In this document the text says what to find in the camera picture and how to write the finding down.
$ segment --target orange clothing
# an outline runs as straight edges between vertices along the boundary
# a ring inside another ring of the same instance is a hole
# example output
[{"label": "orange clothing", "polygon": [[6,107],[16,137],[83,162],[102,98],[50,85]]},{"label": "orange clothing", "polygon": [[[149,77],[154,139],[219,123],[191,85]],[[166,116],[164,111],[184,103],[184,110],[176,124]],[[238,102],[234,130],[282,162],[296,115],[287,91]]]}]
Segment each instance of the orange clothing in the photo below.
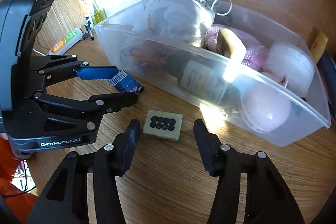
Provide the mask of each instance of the orange clothing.
[{"label": "orange clothing", "polygon": [[[12,177],[20,163],[12,152],[8,141],[0,138],[0,194],[16,195],[22,193],[21,190],[11,184]],[[33,208],[37,196],[33,194],[22,194],[15,197],[7,197],[5,201],[14,215],[21,221],[26,223],[28,215]]]}]

